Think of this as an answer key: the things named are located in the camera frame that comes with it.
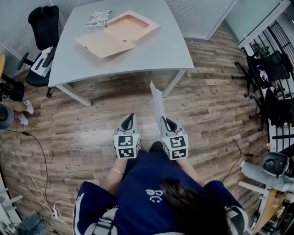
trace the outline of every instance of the forearm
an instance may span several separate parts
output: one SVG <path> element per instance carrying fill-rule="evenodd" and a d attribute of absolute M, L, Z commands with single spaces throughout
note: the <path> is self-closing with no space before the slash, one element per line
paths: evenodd
<path fill-rule="evenodd" d="M 123 178 L 125 167 L 127 164 L 127 159 L 116 159 L 114 166 L 110 170 L 108 176 L 102 184 L 102 188 L 116 195 L 119 188 L 119 184 Z"/>
<path fill-rule="evenodd" d="M 198 184 L 200 184 L 202 187 L 205 185 L 203 180 L 200 178 L 200 176 L 195 171 L 194 167 L 191 165 L 191 163 L 188 161 L 187 158 L 179 159 L 177 160 L 177 163 L 180 165 L 182 170 L 187 173 L 193 180 L 195 180 Z"/>

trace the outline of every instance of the dark hair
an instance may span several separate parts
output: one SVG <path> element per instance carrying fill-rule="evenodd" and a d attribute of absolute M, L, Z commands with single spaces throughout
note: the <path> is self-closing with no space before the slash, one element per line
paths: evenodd
<path fill-rule="evenodd" d="M 177 232 L 186 235 L 231 235 L 225 208 L 206 195 L 185 188 L 178 179 L 164 179 L 162 191 L 175 213 Z"/>

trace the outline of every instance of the navy blue shirt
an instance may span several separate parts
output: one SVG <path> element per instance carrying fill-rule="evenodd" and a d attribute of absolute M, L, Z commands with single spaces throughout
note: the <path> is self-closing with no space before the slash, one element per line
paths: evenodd
<path fill-rule="evenodd" d="M 160 188 L 163 178 L 179 179 L 185 187 L 210 195 L 224 206 L 242 208 L 220 181 L 201 187 L 175 161 L 166 159 L 164 153 L 142 154 L 122 180 L 116 196 L 95 184 L 82 184 L 74 210 L 75 234 L 84 234 L 114 207 L 113 224 L 119 235 L 178 232 L 174 214 Z"/>

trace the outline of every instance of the paper sheet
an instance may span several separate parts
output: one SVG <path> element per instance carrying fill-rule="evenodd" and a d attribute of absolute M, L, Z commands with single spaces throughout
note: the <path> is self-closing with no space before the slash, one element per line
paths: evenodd
<path fill-rule="evenodd" d="M 164 112 L 164 102 L 162 99 L 162 92 L 160 90 L 156 89 L 156 87 L 154 86 L 152 81 L 150 83 L 150 88 L 151 88 L 153 101 L 154 101 L 154 107 L 155 107 L 155 119 L 156 119 L 156 123 L 158 125 L 158 129 L 159 129 L 161 136 L 162 136 L 160 119 L 161 119 L 161 117 L 164 117 L 166 119 L 166 115 Z"/>

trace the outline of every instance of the white desk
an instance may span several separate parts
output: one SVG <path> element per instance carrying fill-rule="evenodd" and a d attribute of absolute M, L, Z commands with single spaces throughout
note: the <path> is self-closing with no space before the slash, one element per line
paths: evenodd
<path fill-rule="evenodd" d="M 112 17 L 132 10 L 157 24 L 161 29 L 135 48 L 100 59 L 77 44 L 86 34 L 85 24 L 96 10 L 113 9 Z M 175 70 L 163 96 L 166 97 L 187 69 L 194 68 L 181 31 L 165 0 L 103 0 L 73 9 L 63 29 L 54 56 L 49 87 L 56 86 L 66 94 L 91 106 L 68 83 L 106 75 L 151 70 Z"/>

